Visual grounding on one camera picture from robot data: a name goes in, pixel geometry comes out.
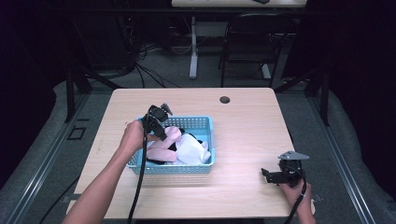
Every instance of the wrist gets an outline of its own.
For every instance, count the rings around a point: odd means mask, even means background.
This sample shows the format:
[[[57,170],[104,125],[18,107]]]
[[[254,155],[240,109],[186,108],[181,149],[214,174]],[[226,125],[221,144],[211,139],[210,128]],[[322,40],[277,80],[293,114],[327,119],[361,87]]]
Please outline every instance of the wrist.
[[[299,219],[300,224],[315,224],[315,218],[314,215],[312,214],[311,206],[310,204],[305,205],[301,204],[304,206],[299,206],[299,208],[296,211],[296,215]]]

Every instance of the chair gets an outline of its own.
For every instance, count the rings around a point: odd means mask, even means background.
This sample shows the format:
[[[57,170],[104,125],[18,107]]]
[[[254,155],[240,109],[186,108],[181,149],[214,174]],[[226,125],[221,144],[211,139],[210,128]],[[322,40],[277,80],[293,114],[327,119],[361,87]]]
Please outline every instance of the chair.
[[[244,13],[233,17],[227,25],[219,60],[221,87],[224,86],[227,63],[256,63],[259,70],[273,63],[269,87],[272,87],[279,53],[292,19],[281,14]]]

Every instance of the dark background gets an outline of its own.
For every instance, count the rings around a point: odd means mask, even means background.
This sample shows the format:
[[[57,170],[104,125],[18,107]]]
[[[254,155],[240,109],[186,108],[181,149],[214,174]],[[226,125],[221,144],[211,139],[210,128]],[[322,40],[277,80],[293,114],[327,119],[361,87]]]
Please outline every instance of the dark background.
[[[84,2],[120,7],[115,1]],[[170,7],[169,1],[139,7]],[[50,116],[54,86],[73,66],[134,69],[136,54],[125,43],[117,17],[52,18],[38,1],[3,1],[0,6],[0,186],[34,142]],[[55,6],[81,4],[54,1]],[[348,16],[303,18],[284,77],[298,77],[330,55],[331,90],[339,97],[361,143],[362,159],[377,183],[396,198],[396,18],[392,1],[310,1],[308,12]],[[167,48],[175,18],[153,16],[137,21],[145,38]],[[86,42],[100,55],[92,55]]]

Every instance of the black wire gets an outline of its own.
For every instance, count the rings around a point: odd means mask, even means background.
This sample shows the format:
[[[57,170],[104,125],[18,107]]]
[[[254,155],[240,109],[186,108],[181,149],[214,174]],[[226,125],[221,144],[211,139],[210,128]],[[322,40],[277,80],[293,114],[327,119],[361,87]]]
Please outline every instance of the black wire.
[[[137,72],[139,73],[140,79],[142,80],[142,87],[144,89],[144,88],[146,88],[145,79],[143,79],[143,75],[140,72],[139,66],[137,66],[137,65],[138,65],[138,63],[136,64],[136,69],[137,69]]]
[[[139,60],[144,60],[147,55],[148,55],[148,48],[146,46],[146,43],[143,43],[143,49],[141,49],[139,53]]]
[[[143,122],[143,154],[142,154],[142,165],[140,167],[140,174],[139,174],[139,179],[137,181],[137,186],[136,186],[136,193],[134,194],[134,202],[132,203],[131,210],[129,212],[128,216],[128,224],[132,223],[132,216],[134,215],[134,210],[136,208],[137,200],[139,198],[140,194],[140,189],[142,188],[142,182],[143,182],[143,175],[145,173],[146,169],[146,157],[147,157],[147,146],[148,146],[148,133],[147,129],[149,128],[149,110],[148,110],[148,117],[146,119],[146,122]]]
[[[50,206],[50,208],[47,210],[46,214],[44,214],[44,216],[41,218],[40,220],[40,224],[43,223],[43,221],[46,219],[46,217],[48,216],[48,214],[50,213],[50,211],[53,209],[53,207],[55,207],[55,205],[62,199],[62,197],[67,193],[67,191],[69,191],[73,185],[76,184],[76,182],[79,180],[79,176],[73,181],[73,183],[71,185],[69,185],[69,187],[67,187],[67,189],[61,194],[61,196],[59,196],[55,202]]]
[[[151,76],[151,78],[154,79],[155,82],[157,82],[160,86],[162,86],[162,87],[164,87],[164,88],[166,88],[166,86],[164,85],[164,82],[163,82],[164,80],[165,80],[166,82],[168,82],[168,83],[170,83],[170,84],[172,84],[172,85],[178,87],[178,88],[181,88],[180,86],[178,86],[177,84],[173,83],[172,81],[170,81],[170,80],[168,80],[168,79],[166,79],[166,78],[160,76],[160,75],[159,75],[156,71],[154,71],[154,70],[151,70],[151,69],[149,69],[149,68],[147,68],[147,67],[144,67],[143,65],[141,65],[141,64],[139,64],[139,63],[136,64],[136,68],[137,68],[137,67],[139,67],[141,70],[143,70],[144,72],[146,72],[149,76]]]
[[[294,203],[294,206],[291,208],[289,217],[288,217],[288,219],[285,221],[285,224],[289,224],[289,223],[291,222],[291,220],[293,219],[294,214],[295,214],[296,211],[297,211],[298,205],[300,205],[300,202],[303,200],[303,198],[304,198],[304,196],[305,196],[305,192],[306,192],[306,179],[305,179],[305,172],[304,172],[304,170],[301,170],[301,172],[300,172],[300,171],[298,171],[298,170],[296,170],[296,169],[294,169],[294,168],[292,168],[292,167],[289,167],[289,166],[287,166],[287,167],[288,167],[289,169],[293,170],[294,172],[297,172],[297,173],[303,178],[304,184],[303,184],[303,188],[302,188],[302,190],[301,190],[301,194],[300,194],[300,196],[298,197],[297,201]]]

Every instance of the wooden table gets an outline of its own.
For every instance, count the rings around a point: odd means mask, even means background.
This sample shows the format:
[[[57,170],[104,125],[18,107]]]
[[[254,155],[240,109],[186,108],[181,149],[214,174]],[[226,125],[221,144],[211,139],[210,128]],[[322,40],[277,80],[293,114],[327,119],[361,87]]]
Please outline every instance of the wooden table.
[[[219,98],[227,96],[230,103]],[[145,175],[134,218],[286,217],[283,192],[261,168],[279,171],[293,145],[272,89],[129,89],[113,92],[78,181],[81,194],[110,160],[128,122],[151,105],[175,116],[213,119],[216,162],[209,174]],[[127,218],[138,176],[125,168],[105,218]]]
[[[253,0],[172,0],[172,7],[305,7],[307,0],[270,0],[261,4]]]

